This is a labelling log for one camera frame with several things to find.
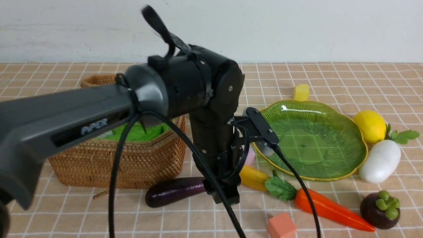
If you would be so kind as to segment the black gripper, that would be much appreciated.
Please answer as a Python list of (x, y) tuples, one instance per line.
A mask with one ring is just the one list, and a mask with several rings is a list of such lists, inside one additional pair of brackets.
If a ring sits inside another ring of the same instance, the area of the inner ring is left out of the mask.
[(237, 106), (203, 107), (189, 113), (192, 138), (230, 205), (239, 203), (243, 135), (233, 124)]

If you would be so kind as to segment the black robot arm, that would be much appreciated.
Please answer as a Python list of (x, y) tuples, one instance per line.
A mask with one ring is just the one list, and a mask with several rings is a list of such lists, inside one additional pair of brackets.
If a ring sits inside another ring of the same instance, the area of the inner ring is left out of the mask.
[(16, 200), (24, 209), (33, 202), (44, 161), (128, 124), (118, 142), (112, 185), (129, 129), (189, 114), (194, 142), (180, 131), (206, 177), (216, 203), (222, 202), (240, 238), (245, 234), (230, 205), (239, 202), (240, 146), (232, 149), (234, 117), (244, 78), (238, 64), (213, 51), (191, 45), (190, 52), (150, 56), (130, 66), (114, 84), (61, 91), (1, 102), (1, 237), (9, 232), (7, 205)]

